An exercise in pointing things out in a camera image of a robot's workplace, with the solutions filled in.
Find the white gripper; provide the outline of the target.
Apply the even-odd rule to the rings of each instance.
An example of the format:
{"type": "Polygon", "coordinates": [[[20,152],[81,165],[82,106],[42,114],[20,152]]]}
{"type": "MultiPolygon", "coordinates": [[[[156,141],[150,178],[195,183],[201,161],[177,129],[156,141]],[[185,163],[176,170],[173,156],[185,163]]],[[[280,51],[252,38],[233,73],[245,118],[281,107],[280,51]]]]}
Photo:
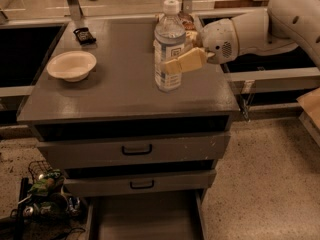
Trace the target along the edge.
{"type": "Polygon", "coordinates": [[[187,31],[185,48],[188,52],[160,63],[160,70],[166,74],[186,73],[201,69],[207,62],[206,52],[212,64],[224,64],[238,57],[238,38],[231,19],[221,19],[207,24],[200,31],[187,31]]]}

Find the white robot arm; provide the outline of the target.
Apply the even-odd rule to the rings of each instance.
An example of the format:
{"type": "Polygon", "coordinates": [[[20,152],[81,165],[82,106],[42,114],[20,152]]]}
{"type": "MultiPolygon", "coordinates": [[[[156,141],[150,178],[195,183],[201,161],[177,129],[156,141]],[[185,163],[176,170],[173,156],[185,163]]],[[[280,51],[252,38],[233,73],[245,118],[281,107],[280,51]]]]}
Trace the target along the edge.
{"type": "Polygon", "coordinates": [[[320,0],[269,0],[268,7],[203,27],[198,43],[159,64],[168,74],[223,64],[245,54],[268,56],[301,47],[320,66],[320,0]]]}

